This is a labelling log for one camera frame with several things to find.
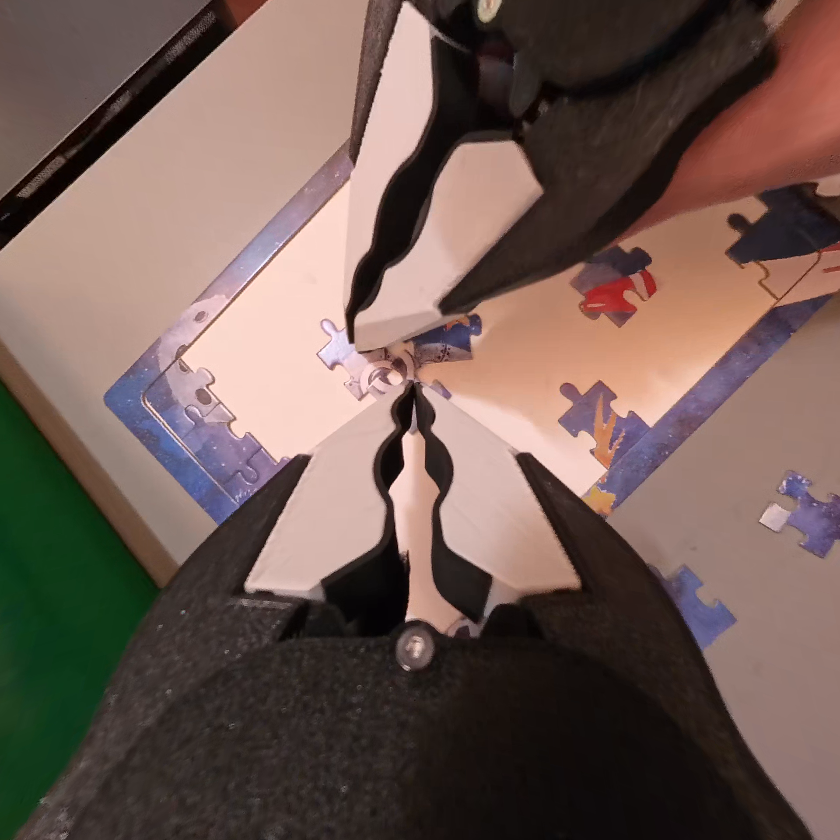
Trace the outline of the blue starry puzzle piece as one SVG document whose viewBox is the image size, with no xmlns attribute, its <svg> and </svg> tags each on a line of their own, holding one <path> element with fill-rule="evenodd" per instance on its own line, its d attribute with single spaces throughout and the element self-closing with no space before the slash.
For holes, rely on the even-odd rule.
<svg viewBox="0 0 840 840">
<path fill-rule="evenodd" d="M 665 588 L 700 650 L 707 650 L 737 623 L 738 619 L 721 601 L 706 603 L 698 596 L 704 584 L 688 566 L 681 565 L 669 574 L 652 564 L 648 568 Z"/>
</svg>

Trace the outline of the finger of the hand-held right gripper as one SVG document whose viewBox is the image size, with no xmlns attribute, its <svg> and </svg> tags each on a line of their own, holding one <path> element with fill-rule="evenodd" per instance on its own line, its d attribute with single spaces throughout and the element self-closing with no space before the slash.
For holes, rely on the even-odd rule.
<svg viewBox="0 0 840 840">
<path fill-rule="evenodd" d="M 372 304 L 354 319 L 353 344 L 373 351 L 452 319 L 442 300 L 543 194 L 513 140 L 462 143 L 434 184 L 416 242 L 385 268 Z"/>
<path fill-rule="evenodd" d="M 411 163 L 433 115 L 433 38 L 425 16 L 403 2 L 350 178 L 344 306 L 357 349 L 379 349 L 443 322 L 409 277 L 396 275 L 425 223 L 440 168 L 433 163 L 416 176 Z"/>
</svg>

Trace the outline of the grey satellite puzzle piece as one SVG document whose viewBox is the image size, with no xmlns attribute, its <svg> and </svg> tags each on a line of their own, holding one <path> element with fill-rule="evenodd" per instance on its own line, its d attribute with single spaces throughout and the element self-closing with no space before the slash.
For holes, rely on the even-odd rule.
<svg viewBox="0 0 840 840">
<path fill-rule="evenodd" d="M 347 376 L 343 386 L 357 401 L 366 396 L 379 399 L 391 390 L 387 350 L 359 352 L 348 340 L 346 330 L 338 328 L 332 320 L 321 320 L 320 327 L 329 341 L 317 352 L 317 356 L 330 371 L 338 366 L 344 370 Z"/>
</svg>

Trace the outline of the adjacent grey table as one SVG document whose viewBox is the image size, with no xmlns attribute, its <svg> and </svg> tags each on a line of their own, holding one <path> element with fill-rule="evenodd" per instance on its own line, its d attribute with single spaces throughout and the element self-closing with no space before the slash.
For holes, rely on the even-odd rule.
<svg viewBox="0 0 840 840">
<path fill-rule="evenodd" d="M 1 2 L 1 246 L 235 31 L 225 2 Z"/>
</svg>

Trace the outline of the grey porthole half puzzle piece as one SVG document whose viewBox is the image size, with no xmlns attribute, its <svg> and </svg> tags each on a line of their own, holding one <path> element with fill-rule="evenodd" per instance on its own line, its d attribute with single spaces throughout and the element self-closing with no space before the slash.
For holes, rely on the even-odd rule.
<svg viewBox="0 0 840 840">
<path fill-rule="evenodd" d="M 366 365 L 360 374 L 363 392 L 378 399 L 416 379 L 413 355 L 406 349 L 379 349 L 363 353 Z"/>
</svg>

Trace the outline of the blue puzzle piece white corner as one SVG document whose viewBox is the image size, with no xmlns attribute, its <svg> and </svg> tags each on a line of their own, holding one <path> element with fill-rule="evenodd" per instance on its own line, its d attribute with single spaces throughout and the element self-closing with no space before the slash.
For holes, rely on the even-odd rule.
<svg viewBox="0 0 840 840">
<path fill-rule="evenodd" d="M 790 526 L 802 535 L 799 546 L 824 559 L 839 540 L 839 496 L 830 493 L 826 500 L 816 499 L 810 492 L 812 482 L 802 474 L 788 470 L 777 492 L 796 502 L 789 511 L 771 503 L 759 518 L 759 524 L 773 532 Z"/>
</svg>

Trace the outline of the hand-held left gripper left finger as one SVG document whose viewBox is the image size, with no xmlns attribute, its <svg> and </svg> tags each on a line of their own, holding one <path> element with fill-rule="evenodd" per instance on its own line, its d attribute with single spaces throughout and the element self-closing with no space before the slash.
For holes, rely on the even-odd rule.
<svg viewBox="0 0 840 840">
<path fill-rule="evenodd" d="M 411 423 L 413 386 L 370 404 L 310 453 L 294 490 L 245 581 L 246 593 L 325 601 L 328 586 L 372 559 L 395 535 L 384 458 Z"/>
</svg>

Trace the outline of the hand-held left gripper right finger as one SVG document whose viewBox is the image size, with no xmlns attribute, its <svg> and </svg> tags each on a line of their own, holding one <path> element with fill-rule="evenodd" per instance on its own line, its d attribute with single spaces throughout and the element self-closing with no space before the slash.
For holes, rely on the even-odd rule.
<svg viewBox="0 0 840 840">
<path fill-rule="evenodd" d="M 485 621 L 502 604 L 580 591 L 519 452 L 430 386 L 415 385 L 415 414 L 437 489 L 430 560 L 446 602 Z"/>
</svg>

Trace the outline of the person's right hand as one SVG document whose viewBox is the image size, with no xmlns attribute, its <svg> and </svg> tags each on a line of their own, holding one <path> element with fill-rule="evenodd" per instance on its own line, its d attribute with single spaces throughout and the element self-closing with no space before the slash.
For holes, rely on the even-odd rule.
<svg viewBox="0 0 840 840">
<path fill-rule="evenodd" d="M 664 194 L 631 226 L 839 170 L 839 2 L 799 2 L 775 34 L 772 76 L 712 121 L 682 155 Z"/>
</svg>

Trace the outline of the green plastic bin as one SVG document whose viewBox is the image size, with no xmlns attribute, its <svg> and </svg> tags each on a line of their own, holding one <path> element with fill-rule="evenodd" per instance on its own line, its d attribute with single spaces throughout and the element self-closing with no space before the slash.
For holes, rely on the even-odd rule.
<svg viewBox="0 0 840 840">
<path fill-rule="evenodd" d="M 157 592 L 2 385 L 2 838 L 77 750 Z"/>
</svg>

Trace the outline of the blue space puzzle frame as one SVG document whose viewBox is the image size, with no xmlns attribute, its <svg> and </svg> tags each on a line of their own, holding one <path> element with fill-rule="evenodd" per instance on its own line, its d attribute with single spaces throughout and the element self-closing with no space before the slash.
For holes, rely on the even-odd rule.
<svg viewBox="0 0 840 840">
<path fill-rule="evenodd" d="M 215 523 L 247 499 L 236 502 L 214 482 L 144 395 L 178 359 L 205 368 L 236 416 L 234 433 L 252 434 L 275 460 L 309 450 L 377 400 L 357 401 L 343 386 L 344 370 L 330 371 L 317 356 L 329 341 L 320 321 L 344 329 L 348 178 L 346 154 L 336 153 L 104 397 Z M 647 301 L 626 294 L 637 311 L 621 328 L 581 312 L 570 280 L 583 263 L 483 304 L 473 312 L 482 332 L 471 360 L 416 367 L 416 379 L 532 451 L 608 516 L 832 296 L 777 307 L 760 272 L 727 256 L 738 238 L 728 216 L 753 221 L 764 211 L 754 197 L 620 244 L 650 254 L 658 286 Z M 598 381 L 616 394 L 616 413 L 633 411 L 650 426 L 609 470 L 591 455 L 590 435 L 574 437 L 558 423 L 571 406 L 560 386 L 585 392 Z"/>
</svg>

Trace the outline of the red rocket puzzle piece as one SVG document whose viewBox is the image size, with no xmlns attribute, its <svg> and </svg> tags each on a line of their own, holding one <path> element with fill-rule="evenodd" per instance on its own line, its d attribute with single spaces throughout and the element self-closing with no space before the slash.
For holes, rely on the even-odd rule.
<svg viewBox="0 0 840 840">
<path fill-rule="evenodd" d="M 570 280 L 570 286 L 581 295 L 581 312 L 590 320 L 605 316 L 621 328 L 637 311 L 626 294 L 632 292 L 640 301 L 647 301 L 658 290 L 649 270 L 652 261 L 642 248 L 625 250 L 619 245 L 586 260 Z"/>
</svg>

